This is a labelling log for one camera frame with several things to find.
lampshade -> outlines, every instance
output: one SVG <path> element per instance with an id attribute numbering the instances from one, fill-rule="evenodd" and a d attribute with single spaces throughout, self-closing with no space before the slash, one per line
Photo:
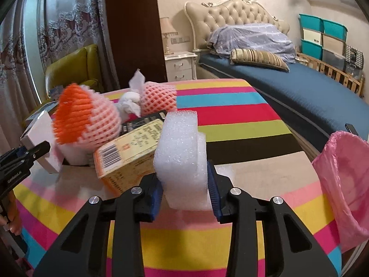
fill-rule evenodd
<path id="1" fill-rule="evenodd" d="M 162 31 L 162 34 L 166 34 L 166 33 L 178 34 L 176 29 L 174 29 L 174 27 L 170 23 L 169 18 L 160 18 L 160 29 Z"/>

headboard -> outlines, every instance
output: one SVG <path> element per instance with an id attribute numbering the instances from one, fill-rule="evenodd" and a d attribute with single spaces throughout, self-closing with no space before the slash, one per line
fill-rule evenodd
<path id="1" fill-rule="evenodd" d="M 218 3 L 186 2 L 184 12 L 191 22 L 193 52 L 206 51 L 206 42 L 214 30 L 225 25 L 270 23 L 286 34 L 287 22 L 272 17 L 256 0 L 222 0 Z"/>

wooden bed rail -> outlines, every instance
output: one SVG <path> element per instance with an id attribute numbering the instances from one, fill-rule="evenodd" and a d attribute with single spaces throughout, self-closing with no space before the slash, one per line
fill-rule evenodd
<path id="1" fill-rule="evenodd" d="M 338 70 L 337 68 L 319 60 L 309 55 L 298 52 L 298 57 L 306 60 L 306 66 L 323 73 L 324 75 L 336 80 L 343 86 L 347 87 L 349 90 L 353 91 L 359 97 L 362 95 L 364 79 L 361 78 L 360 81 L 356 80 L 352 76 Z"/>

pink trash bag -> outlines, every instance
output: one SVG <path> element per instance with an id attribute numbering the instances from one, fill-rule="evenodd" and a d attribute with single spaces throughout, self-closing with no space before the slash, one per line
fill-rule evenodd
<path id="1" fill-rule="evenodd" d="M 369 238 L 369 144 L 337 131 L 312 165 L 333 209 L 341 251 L 346 252 Z"/>

teal storage box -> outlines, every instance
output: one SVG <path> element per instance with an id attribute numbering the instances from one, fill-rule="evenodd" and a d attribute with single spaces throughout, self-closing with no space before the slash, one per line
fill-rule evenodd
<path id="1" fill-rule="evenodd" d="M 300 13 L 300 23 L 302 28 L 324 32 L 323 20 L 318 16 Z"/>
<path id="2" fill-rule="evenodd" d="M 322 60 L 323 47 L 321 45 L 302 39 L 301 49 L 302 53 L 314 57 L 316 59 Z"/>
<path id="3" fill-rule="evenodd" d="M 324 33 L 346 41 L 347 28 L 336 22 L 330 20 L 323 20 Z"/>

